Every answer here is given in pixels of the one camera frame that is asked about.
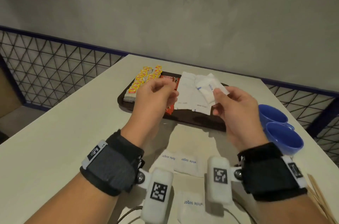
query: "brown tray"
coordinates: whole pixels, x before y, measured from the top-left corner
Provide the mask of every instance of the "brown tray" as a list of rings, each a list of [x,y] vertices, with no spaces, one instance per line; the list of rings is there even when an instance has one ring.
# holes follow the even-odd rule
[[[172,77],[181,77],[180,74],[175,74],[175,73],[170,73],[170,72],[165,72],[165,71],[162,72],[162,75],[172,76]],[[124,96],[125,96],[126,90],[129,89],[129,87],[133,84],[133,82],[134,82],[134,80],[118,96],[119,106],[122,107],[122,108],[125,108],[127,110],[130,110],[130,111],[133,110],[134,103],[133,102],[125,102]],[[174,110],[171,115],[165,114],[163,116],[163,118],[175,120],[177,122],[197,125],[199,127],[211,128],[211,129],[220,130],[220,131],[226,131],[224,121],[220,117],[212,115],[212,113],[210,115],[206,115],[206,114],[191,111],[191,110]]]

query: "left hand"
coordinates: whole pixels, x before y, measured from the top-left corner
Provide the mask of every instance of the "left hand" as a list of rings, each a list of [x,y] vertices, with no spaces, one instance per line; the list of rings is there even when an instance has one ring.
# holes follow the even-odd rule
[[[176,83],[167,78],[157,78],[142,85],[121,135],[138,147],[142,147],[147,138],[154,138],[166,108],[178,100],[179,92],[174,90],[175,86]]]

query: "black wrist strap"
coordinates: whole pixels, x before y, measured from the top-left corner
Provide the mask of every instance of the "black wrist strap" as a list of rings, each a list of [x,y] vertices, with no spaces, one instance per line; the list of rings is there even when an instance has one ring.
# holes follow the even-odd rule
[[[238,158],[242,163],[245,191],[255,200],[273,202],[307,193],[306,188],[299,188],[275,144],[245,150],[238,154]]]
[[[87,167],[81,166],[80,172],[92,185],[108,195],[117,196],[123,190],[130,192],[138,169],[144,164],[141,159],[144,151],[121,136],[120,130],[106,142],[107,145]]]

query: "black cable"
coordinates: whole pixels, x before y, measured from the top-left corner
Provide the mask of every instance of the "black cable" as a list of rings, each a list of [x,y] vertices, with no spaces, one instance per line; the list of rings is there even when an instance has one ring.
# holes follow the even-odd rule
[[[137,206],[134,207],[133,209],[130,209],[127,213],[125,213],[118,221],[116,224],[118,224],[120,221],[122,221],[123,218],[125,218],[128,214],[130,214],[131,212],[135,211],[135,210],[141,210],[142,206]]]
[[[233,201],[237,204],[237,205],[239,205],[247,214],[248,214],[248,216],[251,218],[251,220],[255,223],[255,224],[258,224],[256,221],[255,221],[255,219],[252,217],[252,215],[248,212],[248,210],[238,201],[238,200],[236,200],[235,198],[233,198]]]

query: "white table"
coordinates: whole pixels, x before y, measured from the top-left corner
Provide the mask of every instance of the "white table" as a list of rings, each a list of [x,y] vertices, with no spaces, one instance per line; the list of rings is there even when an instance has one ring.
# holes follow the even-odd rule
[[[162,65],[164,71],[172,73],[213,73],[221,82],[247,91],[259,103],[269,104],[284,112],[305,143],[304,148],[294,156],[294,161],[304,174],[310,173],[315,177],[333,214],[339,219],[337,166],[260,79],[128,55],[0,145],[1,223],[23,223],[74,177],[84,156],[93,146],[123,127],[129,119],[130,113],[122,111],[117,104],[118,95],[142,66],[157,64]],[[161,134],[163,140],[155,141],[155,149],[166,145],[169,137],[167,149],[172,152],[198,152],[203,159],[222,155],[235,163],[237,152],[226,141],[224,133],[182,124],[175,126],[175,123],[169,123],[167,127],[170,125],[173,125],[174,130],[171,133],[171,127],[169,131],[164,129]],[[155,158],[152,150],[152,146],[146,150],[149,165]],[[175,175],[173,188],[174,193],[179,190],[203,192],[204,181],[187,175]],[[240,187],[235,190],[247,207],[252,209],[251,197],[245,195]],[[131,195],[122,195],[110,223],[114,223],[128,208],[142,204],[143,196],[143,192],[137,189]],[[247,214],[236,206],[228,208],[241,223],[250,223]],[[140,211],[135,211],[123,223],[139,215]],[[173,203],[168,223],[178,223],[176,218],[177,207]],[[227,223],[237,223],[228,213],[225,213],[224,218]]]

